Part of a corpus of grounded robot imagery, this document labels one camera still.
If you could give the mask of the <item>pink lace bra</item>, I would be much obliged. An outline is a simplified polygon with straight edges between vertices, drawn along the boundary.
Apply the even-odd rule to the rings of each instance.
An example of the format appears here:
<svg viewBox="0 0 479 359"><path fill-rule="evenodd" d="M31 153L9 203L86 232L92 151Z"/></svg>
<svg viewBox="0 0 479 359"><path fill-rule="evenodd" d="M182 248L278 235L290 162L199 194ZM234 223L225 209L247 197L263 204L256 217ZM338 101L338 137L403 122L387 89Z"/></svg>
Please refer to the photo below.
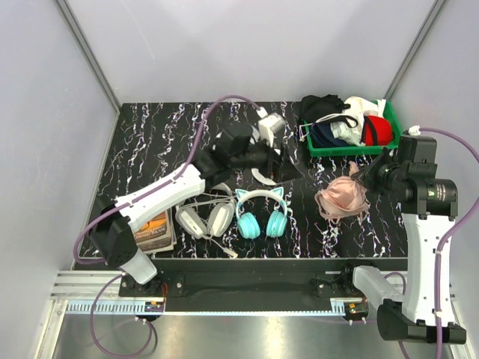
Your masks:
<svg viewBox="0 0 479 359"><path fill-rule="evenodd" d="M353 179L353 174L358 172L358 165L350 161L347 176L332 180L326 189L314 195L321 217L338 223L343 218L362 216L368 211L367 190Z"/></svg>

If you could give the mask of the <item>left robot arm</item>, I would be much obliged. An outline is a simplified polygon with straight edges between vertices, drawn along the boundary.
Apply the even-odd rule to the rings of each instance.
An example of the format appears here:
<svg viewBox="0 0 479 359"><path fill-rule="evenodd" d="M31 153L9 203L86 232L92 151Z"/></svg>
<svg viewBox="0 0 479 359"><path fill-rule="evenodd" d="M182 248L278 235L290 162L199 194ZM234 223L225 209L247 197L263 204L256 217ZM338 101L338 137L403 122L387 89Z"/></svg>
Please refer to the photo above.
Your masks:
<svg viewBox="0 0 479 359"><path fill-rule="evenodd" d="M268 116L256 126L227 126L213 143L200 150L193 147L186 163L164 178L113 202L97 201L97 217L87 232L106 265L130 275L146 296L157 294L162 278L151 259L138 247L134 234L155 216L205 191L225 183L235 170L251 169L266 178L267 190L237 191L236 208L255 197L276 201L280 208L269 217L266 234L284 234L290 209L280 182L284 172L295 167L282 140L285 122Z"/></svg>

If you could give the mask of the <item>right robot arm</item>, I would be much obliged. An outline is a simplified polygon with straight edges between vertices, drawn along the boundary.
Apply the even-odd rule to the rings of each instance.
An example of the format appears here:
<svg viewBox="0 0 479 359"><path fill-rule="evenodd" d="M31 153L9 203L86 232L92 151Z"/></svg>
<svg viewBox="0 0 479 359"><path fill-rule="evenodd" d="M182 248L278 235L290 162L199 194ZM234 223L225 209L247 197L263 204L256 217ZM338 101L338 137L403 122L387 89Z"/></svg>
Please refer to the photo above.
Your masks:
<svg viewBox="0 0 479 359"><path fill-rule="evenodd" d="M353 179L374 194L394 194L408 239L407 283L400 293L373 266L357 266L340 277L348 296L362 292L377 310L384 340L466 342L450 300L449 254L445 235L458 215L458 190L450 179L436 178L437 142L427 136L401 135L395 151L385 148Z"/></svg>

